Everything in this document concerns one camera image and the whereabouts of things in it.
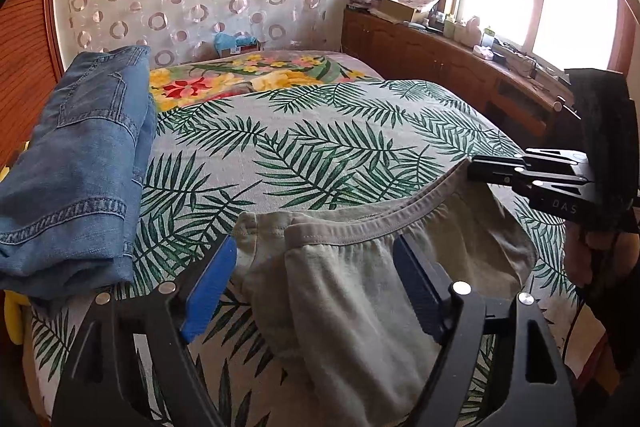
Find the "person's right hand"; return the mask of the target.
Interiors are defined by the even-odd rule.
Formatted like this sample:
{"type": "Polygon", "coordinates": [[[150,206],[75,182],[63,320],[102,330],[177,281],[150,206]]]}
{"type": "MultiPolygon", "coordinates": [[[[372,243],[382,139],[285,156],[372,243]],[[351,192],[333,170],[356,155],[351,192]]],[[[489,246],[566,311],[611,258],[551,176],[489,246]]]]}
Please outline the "person's right hand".
{"type": "Polygon", "coordinates": [[[604,251],[604,267],[597,277],[613,283],[626,277],[639,259],[639,236],[629,233],[593,232],[573,222],[565,223],[564,267],[570,281],[583,288],[593,281],[594,255],[604,251]]]}

